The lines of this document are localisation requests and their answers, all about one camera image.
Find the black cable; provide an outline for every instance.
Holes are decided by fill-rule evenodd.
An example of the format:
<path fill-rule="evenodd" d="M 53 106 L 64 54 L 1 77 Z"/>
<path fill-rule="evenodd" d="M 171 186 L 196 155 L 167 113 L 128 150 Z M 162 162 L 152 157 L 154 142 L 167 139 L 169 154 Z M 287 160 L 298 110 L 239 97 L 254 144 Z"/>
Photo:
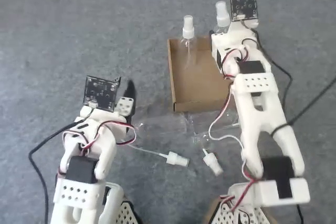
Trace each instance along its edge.
<path fill-rule="evenodd" d="M 289 82 L 288 82 L 288 84 L 287 84 L 287 86 L 286 86 L 286 88 L 285 88 L 285 91 L 284 91 L 284 93 L 283 93 L 284 95 L 283 95 L 283 97 L 282 97 L 282 102 L 281 102 L 281 104 L 282 104 L 282 109 L 283 109 L 284 113 L 286 114 L 286 99 L 287 99 L 287 95 L 288 95 L 289 88 L 290 88 L 290 86 L 291 86 L 292 83 L 293 83 L 293 77 L 292 77 L 292 75 L 291 75 L 286 69 L 284 69 L 282 66 L 280 66 L 279 64 L 277 64 L 277 63 L 272 59 L 272 57 L 267 53 L 267 51 L 264 49 L 264 47 L 263 47 L 262 44 L 261 44 L 260 36 L 259 36 L 258 31 L 255 30 L 255 29 L 253 29 L 253 28 L 249 28 L 249 27 L 247 27 L 247 26 L 245 25 L 245 22 L 244 22 L 244 21 L 242 21 L 241 23 L 242 23 L 243 26 L 245 26 L 247 29 L 251 30 L 251 31 L 256 35 L 256 39 L 257 39 L 257 43 L 258 43 L 258 47 L 259 47 L 259 49 L 261 50 L 261 52 L 264 54 L 265 58 L 268 59 L 274 66 L 276 66 L 281 72 L 283 72 L 283 73 L 284 73 L 285 75 L 287 75 L 288 78 L 289 78 Z"/>
<path fill-rule="evenodd" d="M 62 133 L 63 131 L 66 131 L 67 129 L 70 129 L 72 127 L 75 127 L 77 124 L 80 124 L 82 122 L 84 122 L 93 112 L 94 109 L 91 110 L 91 112 L 89 113 L 89 115 L 87 117 L 85 117 L 82 120 L 79 120 L 77 122 L 73 122 L 68 124 L 67 126 L 64 126 L 63 128 L 61 128 L 60 130 L 58 130 L 57 132 L 55 132 L 54 134 L 48 136 L 46 139 L 44 139 L 42 142 L 40 142 L 35 148 L 33 148 L 29 154 L 28 154 L 28 159 L 31 163 L 31 165 L 33 166 L 34 170 L 36 171 L 42 186 L 43 186 L 43 192 L 44 192 L 44 203 L 45 203 L 45 214 L 44 214 L 44 223 L 48 224 L 48 214 L 49 214 L 49 196 L 48 196 L 48 189 L 47 189 L 47 185 L 46 182 L 43 178 L 43 175 L 41 173 L 41 171 L 39 170 L 39 168 L 37 167 L 36 163 L 33 160 L 33 154 L 35 152 L 37 152 L 39 149 L 41 149 L 41 147 L 43 147 L 46 143 L 48 143 L 51 139 L 53 139 L 55 136 L 57 136 L 58 134 Z"/>
<path fill-rule="evenodd" d="M 294 116 L 291 120 L 288 121 L 288 123 L 282 124 L 278 127 L 276 127 L 272 133 L 271 136 L 273 137 L 274 134 L 282 129 L 283 127 L 286 127 L 288 125 L 293 125 L 300 117 L 302 117 L 334 84 L 336 83 L 336 76 L 329 82 L 329 84 L 313 99 L 311 100 L 296 116 Z"/>
<path fill-rule="evenodd" d="M 298 214 L 300 216 L 300 220 L 301 220 L 301 224 L 305 224 L 304 222 L 304 219 L 303 219 L 303 215 L 302 215 L 302 212 L 301 212 L 301 208 L 300 208 L 300 205 L 296 205 L 296 209 L 298 210 Z"/>

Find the clear plastic bottle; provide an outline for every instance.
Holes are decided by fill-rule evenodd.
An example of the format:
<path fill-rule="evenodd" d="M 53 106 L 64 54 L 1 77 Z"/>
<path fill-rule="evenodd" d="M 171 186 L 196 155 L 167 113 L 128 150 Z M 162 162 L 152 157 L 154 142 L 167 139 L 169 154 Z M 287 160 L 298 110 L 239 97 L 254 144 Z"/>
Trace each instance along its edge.
<path fill-rule="evenodd" d="M 180 41 L 178 55 L 185 59 L 185 68 L 187 68 L 197 63 L 196 61 L 197 40 L 195 38 L 193 16 L 191 15 L 184 16 L 182 35 L 183 36 Z"/>
<path fill-rule="evenodd" d="M 227 33 L 230 26 L 230 15 L 226 9 L 226 3 L 224 1 L 217 2 L 216 11 L 217 25 L 214 27 L 213 31 L 216 34 Z"/>

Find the cardboard box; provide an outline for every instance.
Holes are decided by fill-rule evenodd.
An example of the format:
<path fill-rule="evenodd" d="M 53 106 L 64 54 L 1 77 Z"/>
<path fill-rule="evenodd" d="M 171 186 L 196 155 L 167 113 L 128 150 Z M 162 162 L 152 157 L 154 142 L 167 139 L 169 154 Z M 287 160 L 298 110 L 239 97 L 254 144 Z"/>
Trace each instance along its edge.
<path fill-rule="evenodd" d="M 212 58 L 209 39 L 197 39 L 196 65 L 188 68 L 185 57 L 177 55 L 180 41 L 169 39 L 167 43 L 174 112 L 222 108 L 230 81 L 224 80 Z"/>

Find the gray carpet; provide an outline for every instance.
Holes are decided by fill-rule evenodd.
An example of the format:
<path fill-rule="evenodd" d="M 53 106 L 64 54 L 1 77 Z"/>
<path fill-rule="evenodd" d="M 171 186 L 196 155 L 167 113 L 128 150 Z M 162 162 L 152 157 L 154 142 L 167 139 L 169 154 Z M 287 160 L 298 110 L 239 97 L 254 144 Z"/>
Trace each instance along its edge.
<path fill-rule="evenodd" d="M 181 34 L 185 14 L 194 15 L 196 33 L 206 35 L 214 26 L 216 1 L 0 0 L 1 223 L 42 222 L 43 191 L 27 154 L 78 114 L 86 75 L 132 78 L 139 104 L 159 108 L 171 99 L 167 38 Z M 294 77 L 289 117 L 335 74 L 335 1 L 258 0 L 265 48 Z M 287 79 L 277 69 L 274 74 L 282 93 Z M 311 203 L 302 206 L 306 223 L 332 223 L 336 217 L 335 99 L 334 87 L 294 126 L 311 192 Z M 145 223 L 201 223 L 212 199 L 243 181 L 239 147 L 232 142 L 215 146 L 221 177 L 205 166 L 189 137 L 152 136 L 138 145 L 191 159 L 183 168 L 118 149 L 108 180 L 124 188 Z M 259 148 L 265 155 L 276 149 L 267 140 Z M 58 137 L 35 156 L 50 203 L 62 154 Z M 280 223 L 299 223 L 293 206 L 273 212 Z"/>

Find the white spray head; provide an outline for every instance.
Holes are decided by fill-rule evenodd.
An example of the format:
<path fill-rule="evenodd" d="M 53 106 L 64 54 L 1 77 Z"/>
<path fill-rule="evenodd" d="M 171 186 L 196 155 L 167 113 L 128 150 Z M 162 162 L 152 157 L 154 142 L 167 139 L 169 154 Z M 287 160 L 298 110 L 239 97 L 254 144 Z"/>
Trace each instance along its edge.
<path fill-rule="evenodd" d="M 230 25 L 230 15 L 226 9 L 226 3 L 224 1 L 219 1 L 216 3 L 217 10 L 217 25 L 219 27 L 227 27 Z"/>
<path fill-rule="evenodd" d="M 191 15 L 184 16 L 184 25 L 182 29 L 183 38 L 192 39 L 195 36 L 194 18 Z"/>

